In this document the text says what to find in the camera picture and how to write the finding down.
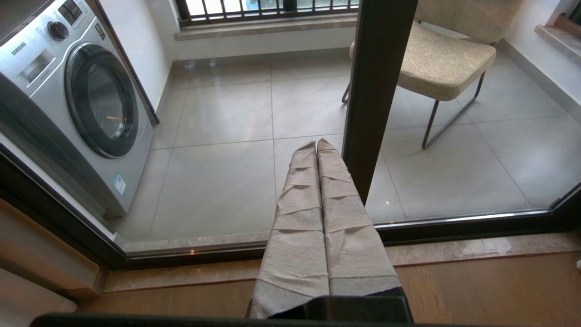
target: washing machine door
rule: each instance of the washing machine door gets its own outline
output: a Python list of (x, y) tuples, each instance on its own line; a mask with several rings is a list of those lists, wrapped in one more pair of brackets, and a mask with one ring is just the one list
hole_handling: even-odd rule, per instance
[(100, 45), (85, 43), (70, 54), (65, 93), (71, 119), (85, 143), (107, 158), (127, 154), (137, 136), (138, 110), (131, 79)]

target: chair backrest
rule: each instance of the chair backrest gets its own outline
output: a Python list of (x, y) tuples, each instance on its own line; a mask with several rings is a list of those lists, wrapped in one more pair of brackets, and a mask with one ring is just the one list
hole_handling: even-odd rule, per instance
[(524, 0), (419, 0), (415, 19), (493, 43), (503, 38)]

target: window sill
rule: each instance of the window sill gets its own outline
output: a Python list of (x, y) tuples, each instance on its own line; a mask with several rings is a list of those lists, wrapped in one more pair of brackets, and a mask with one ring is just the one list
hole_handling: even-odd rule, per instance
[(241, 35), (269, 34), (291, 31), (335, 29), (355, 27), (357, 13), (292, 17), (250, 22), (207, 24), (188, 26), (174, 34), (176, 41), (201, 40), (205, 38), (232, 37)]
[(581, 66), (581, 41), (574, 35), (553, 26), (537, 25), (535, 33)]

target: samsung logo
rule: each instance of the samsung logo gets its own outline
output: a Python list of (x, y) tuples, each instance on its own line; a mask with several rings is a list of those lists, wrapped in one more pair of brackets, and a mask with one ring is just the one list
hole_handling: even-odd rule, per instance
[(22, 42), (21, 44), (16, 47), (16, 49), (12, 50), (11, 54), (15, 56), (22, 48), (26, 47), (26, 43)]

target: control knob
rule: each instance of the control knob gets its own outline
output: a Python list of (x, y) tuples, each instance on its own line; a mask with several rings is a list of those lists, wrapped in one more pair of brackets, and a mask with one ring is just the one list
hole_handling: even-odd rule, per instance
[(67, 27), (61, 22), (49, 22), (48, 23), (48, 31), (55, 38), (57, 41), (62, 41), (65, 38), (69, 37), (69, 30)]

